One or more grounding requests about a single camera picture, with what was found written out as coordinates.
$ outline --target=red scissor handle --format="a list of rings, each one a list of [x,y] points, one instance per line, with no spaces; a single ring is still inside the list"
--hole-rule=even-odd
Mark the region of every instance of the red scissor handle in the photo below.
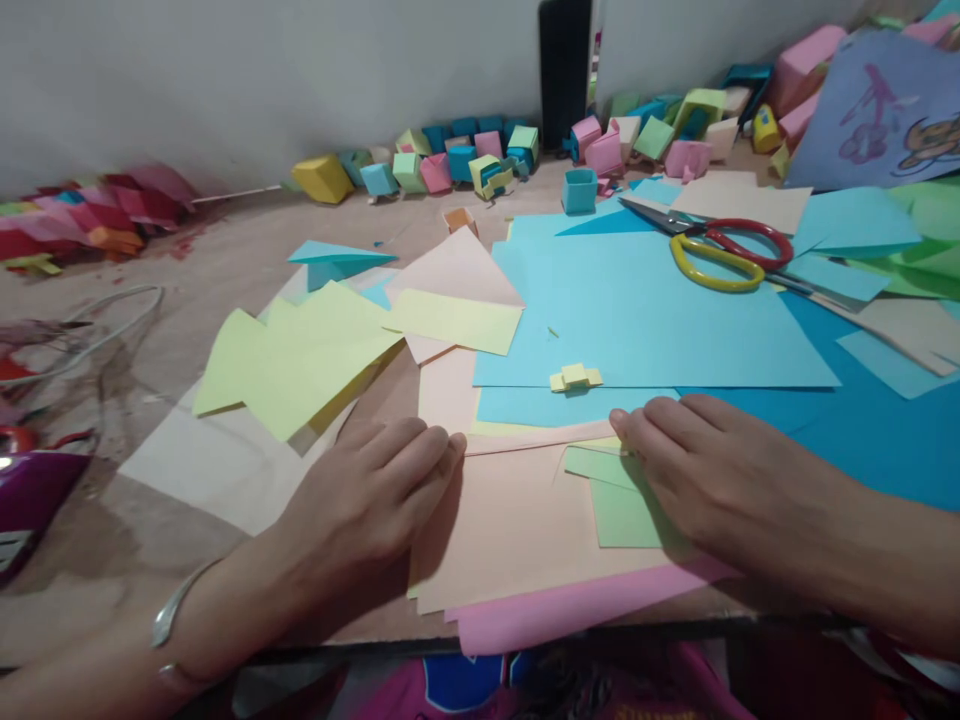
[[[705,223],[705,225],[707,226],[706,236],[717,243],[717,245],[722,247],[728,253],[738,255],[746,260],[756,263],[764,270],[770,272],[780,270],[781,268],[786,267],[787,264],[793,260],[793,245],[790,243],[790,238],[788,238],[782,232],[774,230],[769,225],[764,225],[756,220],[745,220],[743,218],[710,220],[709,222]],[[780,253],[780,256],[769,258],[750,252],[745,247],[735,243],[729,237],[720,232],[721,228],[744,230],[746,232],[763,235],[764,237],[769,238],[770,242],[777,246],[777,251]]]

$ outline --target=purple paper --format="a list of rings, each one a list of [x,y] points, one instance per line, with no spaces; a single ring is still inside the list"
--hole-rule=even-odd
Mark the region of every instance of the purple paper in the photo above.
[[[890,31],[841,46],[786,187],[896,187],[960,169],[960,55]]]

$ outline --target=yellow scissor handle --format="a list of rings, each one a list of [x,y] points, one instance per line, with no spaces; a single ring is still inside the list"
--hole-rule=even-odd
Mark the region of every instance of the yellow scissor handle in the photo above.
[[[766,276],[763,268],[755,262],[728,253],[713,245],[691,240],[683,233],[674,235],[670,239],[670,252],[673,253],[673,259],[677,261],[677,267],[680,268],[680,272],[698,285],[703,285],[711,290],[719,290],[720,292],[747,292],[762,283],[763,278]],[[716,260],[724,265],[729,265],[732,268],[746,273],[750,276],[750,279],[737,282],[733,280],[721,280],[712,275],[702,273],[690,262],[690,258],[687,257],[687,252],[692,252],[695,255],[701,255],[710,260]]]

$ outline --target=green paper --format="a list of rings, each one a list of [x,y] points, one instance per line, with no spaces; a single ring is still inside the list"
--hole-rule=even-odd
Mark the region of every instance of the green paper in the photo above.
[[[600,547],[684,547],[633,456],[568,447],[566,470],[590,478]]]

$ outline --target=blue paper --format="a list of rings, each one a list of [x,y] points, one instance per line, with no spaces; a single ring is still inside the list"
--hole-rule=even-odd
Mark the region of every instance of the blue paper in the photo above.
[[[890,278],[883,275],[840,265],[813,254],[796,258],[785,272],[818,288],[861,302],[870,302],[890,284]]]
[[[866,330],[842,337],[837,342],[907,400],[960,380],[960,370],[946,377],[935,375]]]
[[[630,412],[661,396],[680,397],[672,388],[597,387],[555,393],[550,388],[487,387],[480,393],[477,420],[565,427],[606,420],[614,408]]]
[[[920,182],[960,168],[960,56],[880,30],[841,45],[786,187]]]
[[[796,255],[886,257],[923,241],[903,206],[877,187],[814,195],[793,238]]]
[[[527,309],[509,355],[478,354],[475,385],[546,387],[578,362],[605,387],[838,382],[768,283],[749,293],[698,285],[661,233],[514,236],[493,257]]]
[[[843,386],[821,393],[697,392],[769,422],[874,490],[960,511],[960,383],[904,400],[837,344],[859,328],[798,295],[783,293],[783,301]]]

